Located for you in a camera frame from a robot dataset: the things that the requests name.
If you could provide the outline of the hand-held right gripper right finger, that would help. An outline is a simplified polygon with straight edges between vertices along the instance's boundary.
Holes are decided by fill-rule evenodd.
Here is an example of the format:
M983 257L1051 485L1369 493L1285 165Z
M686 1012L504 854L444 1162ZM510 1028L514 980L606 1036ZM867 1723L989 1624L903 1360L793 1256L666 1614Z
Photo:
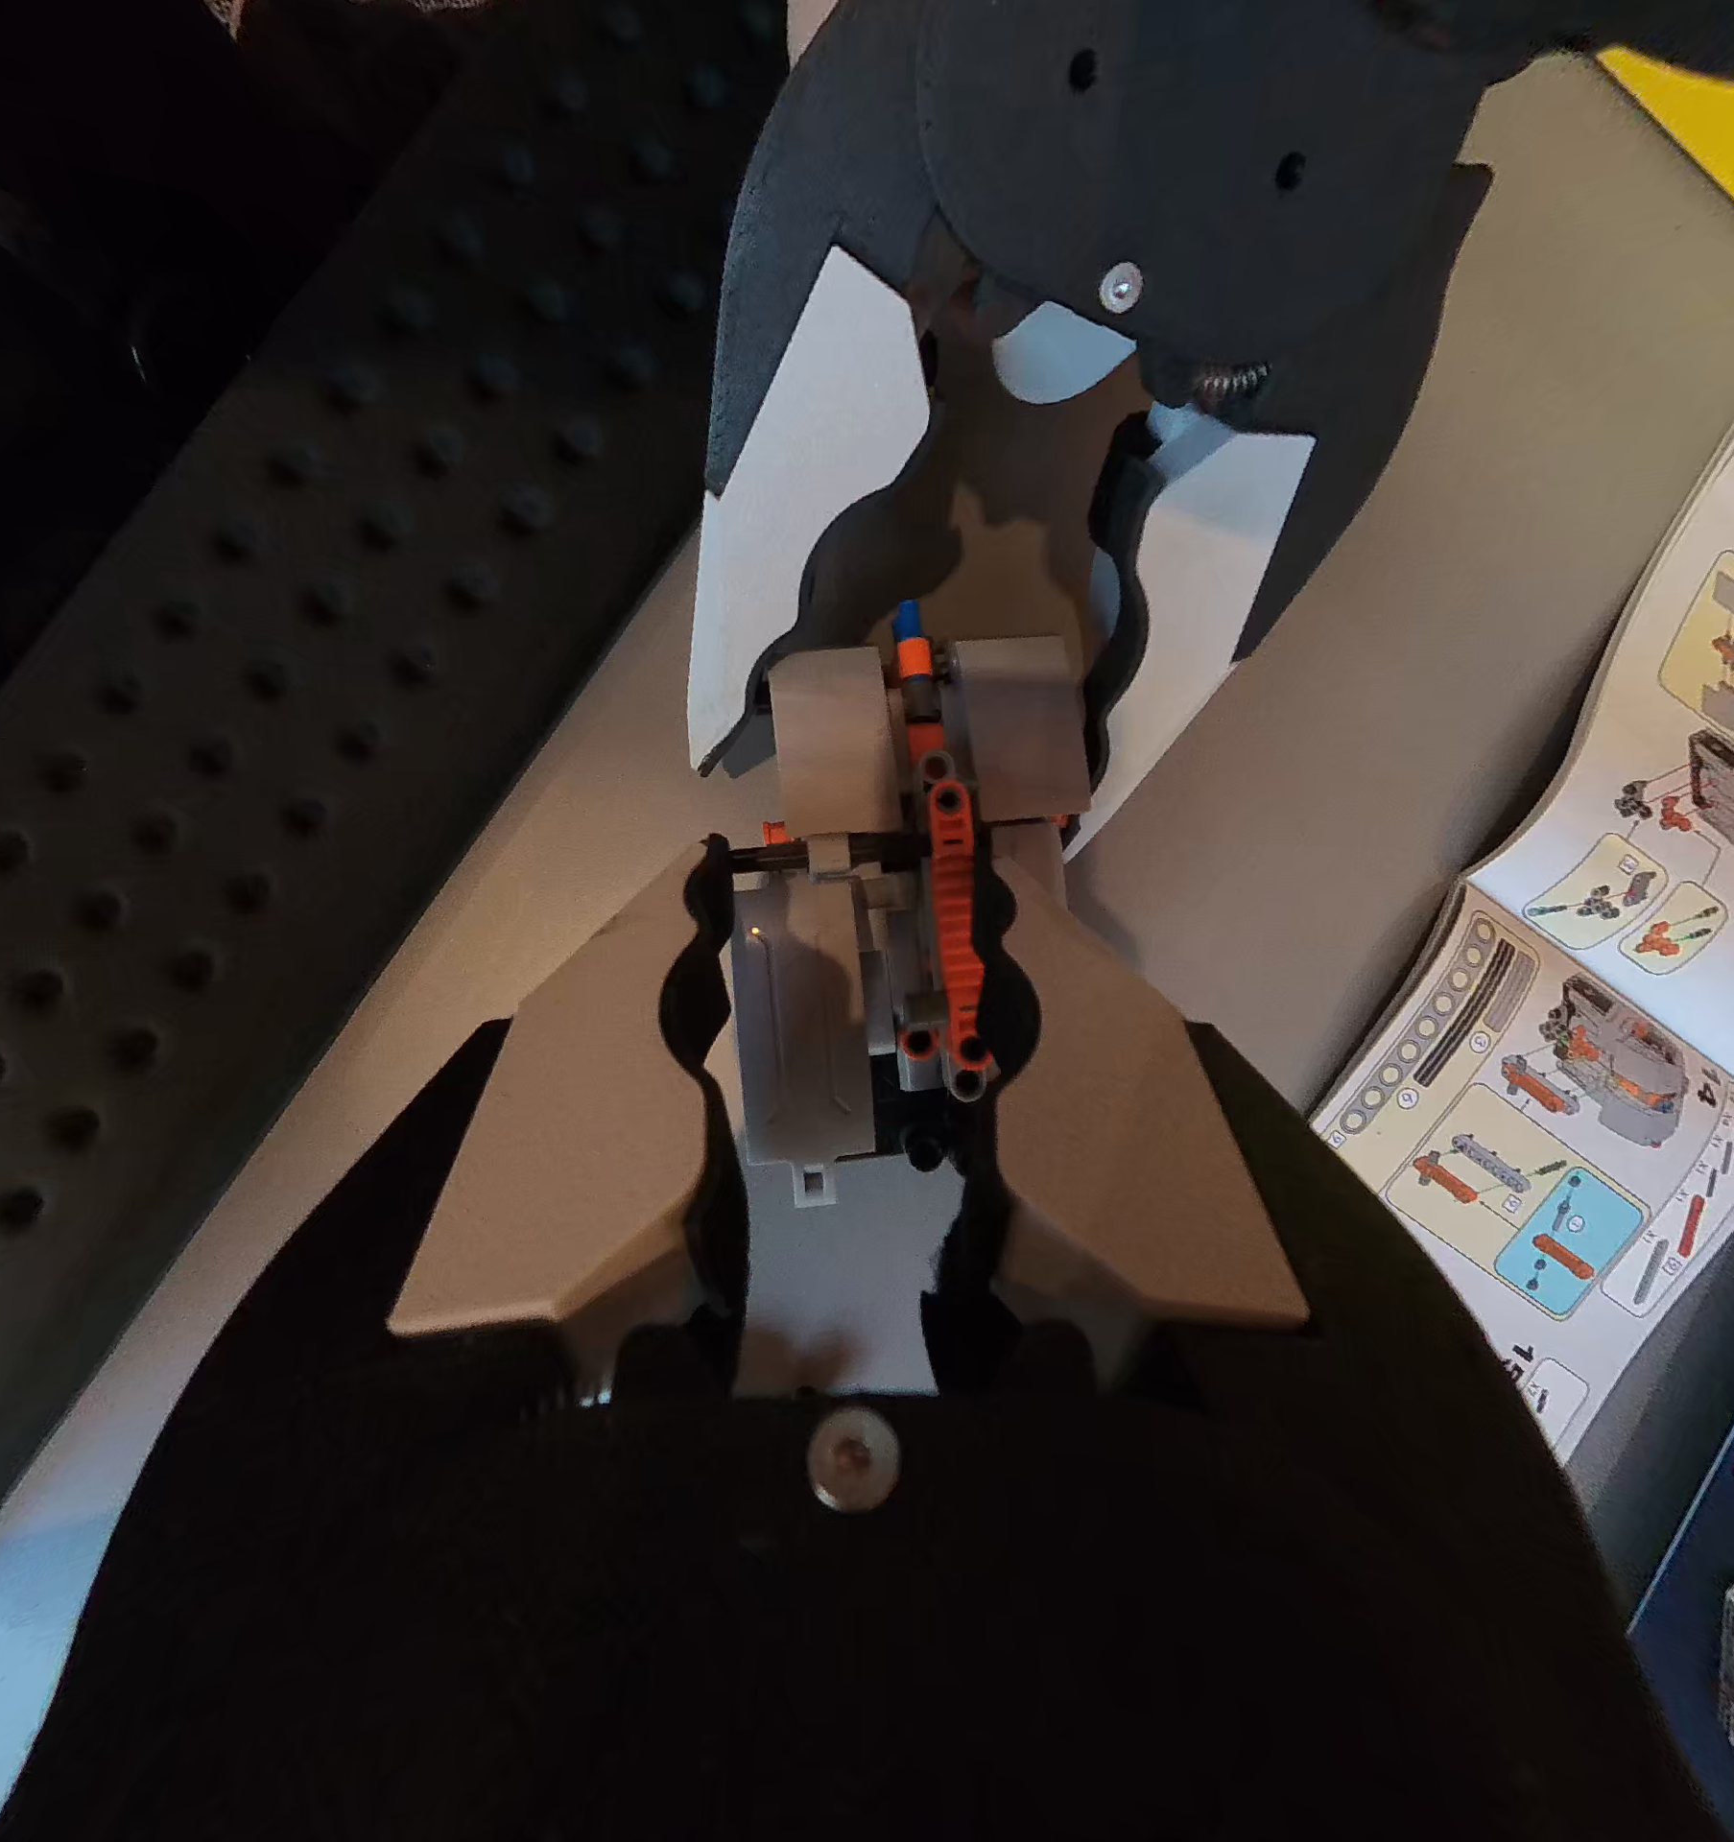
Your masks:
M1305 1332L1305 1288L1177 1004L1023 862L981 862L973 892L995 1076L923 1294L937 1390L1183 1392L1189 1330Z

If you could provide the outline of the yellow box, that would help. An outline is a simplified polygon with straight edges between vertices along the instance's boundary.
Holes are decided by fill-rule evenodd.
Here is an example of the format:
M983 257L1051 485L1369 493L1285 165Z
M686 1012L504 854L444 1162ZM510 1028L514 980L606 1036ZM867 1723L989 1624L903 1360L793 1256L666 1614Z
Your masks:
M1598 61L1734 203L1734 79L1628 49L1604 51Z

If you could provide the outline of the grey orange building block model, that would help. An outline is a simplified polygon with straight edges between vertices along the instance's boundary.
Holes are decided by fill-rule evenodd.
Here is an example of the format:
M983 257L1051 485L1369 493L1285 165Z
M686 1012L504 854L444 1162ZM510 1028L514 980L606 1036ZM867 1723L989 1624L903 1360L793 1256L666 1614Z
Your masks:
M733 1024L747 1156L831 1204L845 1162L953 1162L999 1078L979 1024L985 858L1063 898L1089 808L1085 703L1057 633L935 637L919 603L875 643L779 659L781 814L733 850Z

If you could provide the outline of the dark perforated panel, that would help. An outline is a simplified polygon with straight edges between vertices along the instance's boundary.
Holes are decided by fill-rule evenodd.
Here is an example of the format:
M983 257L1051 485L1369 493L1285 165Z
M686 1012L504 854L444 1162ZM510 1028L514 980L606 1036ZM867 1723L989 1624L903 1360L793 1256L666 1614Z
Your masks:
M702 511L783 3L528 3L0 691L0 1506Z

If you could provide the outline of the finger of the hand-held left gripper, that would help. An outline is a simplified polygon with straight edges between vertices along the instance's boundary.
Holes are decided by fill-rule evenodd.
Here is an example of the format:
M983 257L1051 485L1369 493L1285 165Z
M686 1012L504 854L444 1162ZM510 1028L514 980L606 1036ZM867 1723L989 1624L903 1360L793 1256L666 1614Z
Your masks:
M1233 673L1313 459L1309 433L1241 431L1151 405L1115 431L1089 505L1085 673L1091 802L1075 858Z
M803 613L813 551L899 477L929 417L907 299L833 245L733 471L706 495L686 693L698 772L747 721L757 669Z

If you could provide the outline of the open instruction booklet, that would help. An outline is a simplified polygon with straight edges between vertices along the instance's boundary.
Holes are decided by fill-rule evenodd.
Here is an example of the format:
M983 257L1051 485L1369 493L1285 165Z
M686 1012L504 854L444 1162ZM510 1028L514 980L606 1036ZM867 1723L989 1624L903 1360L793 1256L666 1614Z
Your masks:
M1313 1126L1571 1460L1734 1234L1734 421Z

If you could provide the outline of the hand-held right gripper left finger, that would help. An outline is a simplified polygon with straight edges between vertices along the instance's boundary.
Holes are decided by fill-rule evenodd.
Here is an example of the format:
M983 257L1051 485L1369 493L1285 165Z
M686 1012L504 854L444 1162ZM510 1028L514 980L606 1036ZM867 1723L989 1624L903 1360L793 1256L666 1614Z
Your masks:
M576 1394L731 1394L749 1202L710 1052L733 1004L733 848L698 840L514 1010L388 1316L550 1334Z

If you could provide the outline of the grey desk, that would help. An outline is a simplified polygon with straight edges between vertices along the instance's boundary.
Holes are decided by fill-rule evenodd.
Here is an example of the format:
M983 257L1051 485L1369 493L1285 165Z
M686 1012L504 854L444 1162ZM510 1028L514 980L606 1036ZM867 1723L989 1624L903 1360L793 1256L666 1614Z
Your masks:
M1734 417L1734 205L1596 63L1493 91L1495 185L1369 505L1071 864L1073 906L1293 1100L1343 1066L1459 872L1555 776L1600 645ZM670 567L342 1036L0 1508L0 1697L46 1701L210 1340L486 1018L761 774L684 762Z

